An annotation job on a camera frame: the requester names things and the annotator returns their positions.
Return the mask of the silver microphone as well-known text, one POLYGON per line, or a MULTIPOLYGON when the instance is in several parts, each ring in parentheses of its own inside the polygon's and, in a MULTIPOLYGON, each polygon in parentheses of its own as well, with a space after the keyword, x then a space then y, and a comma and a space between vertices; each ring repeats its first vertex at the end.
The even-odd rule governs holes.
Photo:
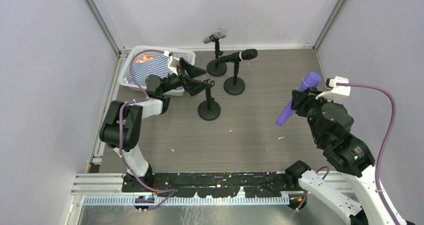
POLYGON ((228 32, 229 31, 226 27, 220 27, 210 36, 207 36, 206 38, 204 38, 203 43, 204 44, 215 43, 219 41, 220 39, 225 38, 228 35, 228 32))

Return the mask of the black mic stand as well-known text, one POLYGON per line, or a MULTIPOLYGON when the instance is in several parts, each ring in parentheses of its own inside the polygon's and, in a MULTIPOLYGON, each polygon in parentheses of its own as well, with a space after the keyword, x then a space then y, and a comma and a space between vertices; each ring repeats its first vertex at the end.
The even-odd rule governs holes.
POLYGON ((240 63, 235 62, 234 63, 234 70, 233 70, 233 76, 227 78, 224 81, 223 88, 225 92, 232 96, 237 96, 242 94, 245 91, 246 84, 244 80, 240 77, 238 77, 240 68, 240 63))
POLYGON ((220 77, 223 76, 227 72, 227 64, 225 62, 219 62, 218 59, 224 54, 224 52, 221 50, 220 42, 217 40, 214 42, 214 54, 215 59, 211 60, 207 66, 206 70, 209 75, 213 77, 220 77))
POLYGON ((215 86, 215 81, 206 79, 204 82, 209 84, 209 87, 205 89, 206 99, 201 102, 198 106, 197 113, 199 117, 205 121, 216 120, 221 114, 221 107, 212 97, 211 88, 215 86))

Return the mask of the black microphone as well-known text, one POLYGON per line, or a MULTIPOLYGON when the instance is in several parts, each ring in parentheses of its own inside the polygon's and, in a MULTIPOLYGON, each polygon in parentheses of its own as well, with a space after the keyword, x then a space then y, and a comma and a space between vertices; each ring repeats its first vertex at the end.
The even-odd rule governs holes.
POLYGON ((254 48, 245 49, 239 52, 234 52, 229 55, 221 56, 215 59, 218 63, 239 63, 241 61, 249 61, 258 56, 258 51, 254 48))

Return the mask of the purple microphone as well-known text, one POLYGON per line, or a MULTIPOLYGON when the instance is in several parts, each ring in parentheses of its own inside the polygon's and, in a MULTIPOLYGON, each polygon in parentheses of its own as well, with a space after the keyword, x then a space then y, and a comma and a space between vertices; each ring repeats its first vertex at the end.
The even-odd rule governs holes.
POLYGON ((310 87, 317 88, 321 81, 322 77, 320 74, 316 72, 308 73, 302 79, 298 90, 295 90, 294 93, 292 93, 292 99, 287 103, 282 112, 279 114, 275 121, 275 124, 278 127, 281 127, 283 124, 285 124, 295 112, 295 110, 293 110, 293 105, 297 106, 303 96, 303 92, 309 89, 310 87))

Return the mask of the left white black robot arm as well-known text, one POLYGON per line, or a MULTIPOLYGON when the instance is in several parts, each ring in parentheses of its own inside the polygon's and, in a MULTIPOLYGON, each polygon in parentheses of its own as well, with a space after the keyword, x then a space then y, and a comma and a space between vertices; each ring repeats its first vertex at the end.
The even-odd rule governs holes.
POLYGON ((167 93, 182 87, 190 96, 212 88, 210 79, 197 80, 206 70, 188 63, 184 58, 170 56, 167 67, 171 74, 166 77, 151 74, 145 80, 146 98, 127 102, 113 100, 107 110, 99 131, 99 139, 112 148, 122 159, 127 175, 151 189, 154 183, 152 166, 139 148, 142 121, 167 112, 171 98, 167 93))

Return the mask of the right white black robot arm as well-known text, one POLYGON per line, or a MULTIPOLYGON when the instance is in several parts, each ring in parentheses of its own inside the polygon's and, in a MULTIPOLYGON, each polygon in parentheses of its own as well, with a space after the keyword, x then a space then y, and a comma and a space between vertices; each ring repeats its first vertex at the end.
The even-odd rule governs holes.
POLYGON ((286 169, 293 182, 314 194, 347 225, 410 225, 395 208, 380 179, 382 157, 351 133, 354 119, 315 87, 292 91, 291 109, 305 117, 313 141, 328 163, 348 182, 358 201, 351 200, 301 160, 286 169))

